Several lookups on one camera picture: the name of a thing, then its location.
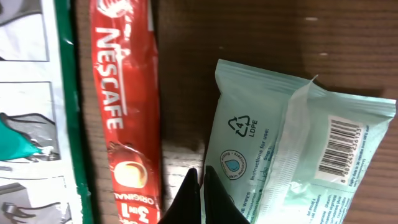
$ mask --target wooden surface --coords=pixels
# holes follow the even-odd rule
[[[218,99],[219,58],[305,78],[326,89],[398,97],[396,0],[155,2],[167,203],[200,167]],[[90,59],[88,0],[76,1],[86,131],[102,223],[118,223]],[[345,223],[398,223],[398,121],[373,157]],[[171,163],[178,161],[178,166]]]

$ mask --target green stripe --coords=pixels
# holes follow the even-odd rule
[[[77,184],[77,191],[81,196],[83,206],[82,215],[84,224],[92,224],[90,191],[86,181],[83,164],[83,152],[80,138],[80,109],[78,104],[77,72],[75,65],[75,49],[73,47],[72,26],[70,22],[70,1],[54,0],[57,13],[58,38],[60,40],[60,56],[62,63],[63,90],[69,143],[73,160],[73,170]]]

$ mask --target coffee cup image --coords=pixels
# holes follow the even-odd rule
[[[148,181],[148,173],[142,164],[125,161],[115,166],[114,178],[120,185],[141,189],[145,187]]]

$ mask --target wet wipes packet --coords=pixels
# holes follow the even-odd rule
[[[396,101],[310,82],[284,114],[256,223],[342,223]]]
[[[283,112],[308,80],[219,60],[216,81],[221,96],[205,165],[214,167],[235,206],[253,222]]]

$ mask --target plastic wrapper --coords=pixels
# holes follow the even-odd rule
[[[66,0],[0,0],[0,223],[93,223]]]
[[[225,60],[216,81],[221,96],[205,165],[244,217],[342,223],[396,101],[330,92]]]
[[[119,219],[157,223],[159,97],[150,2],[90,3],[93,72]]]

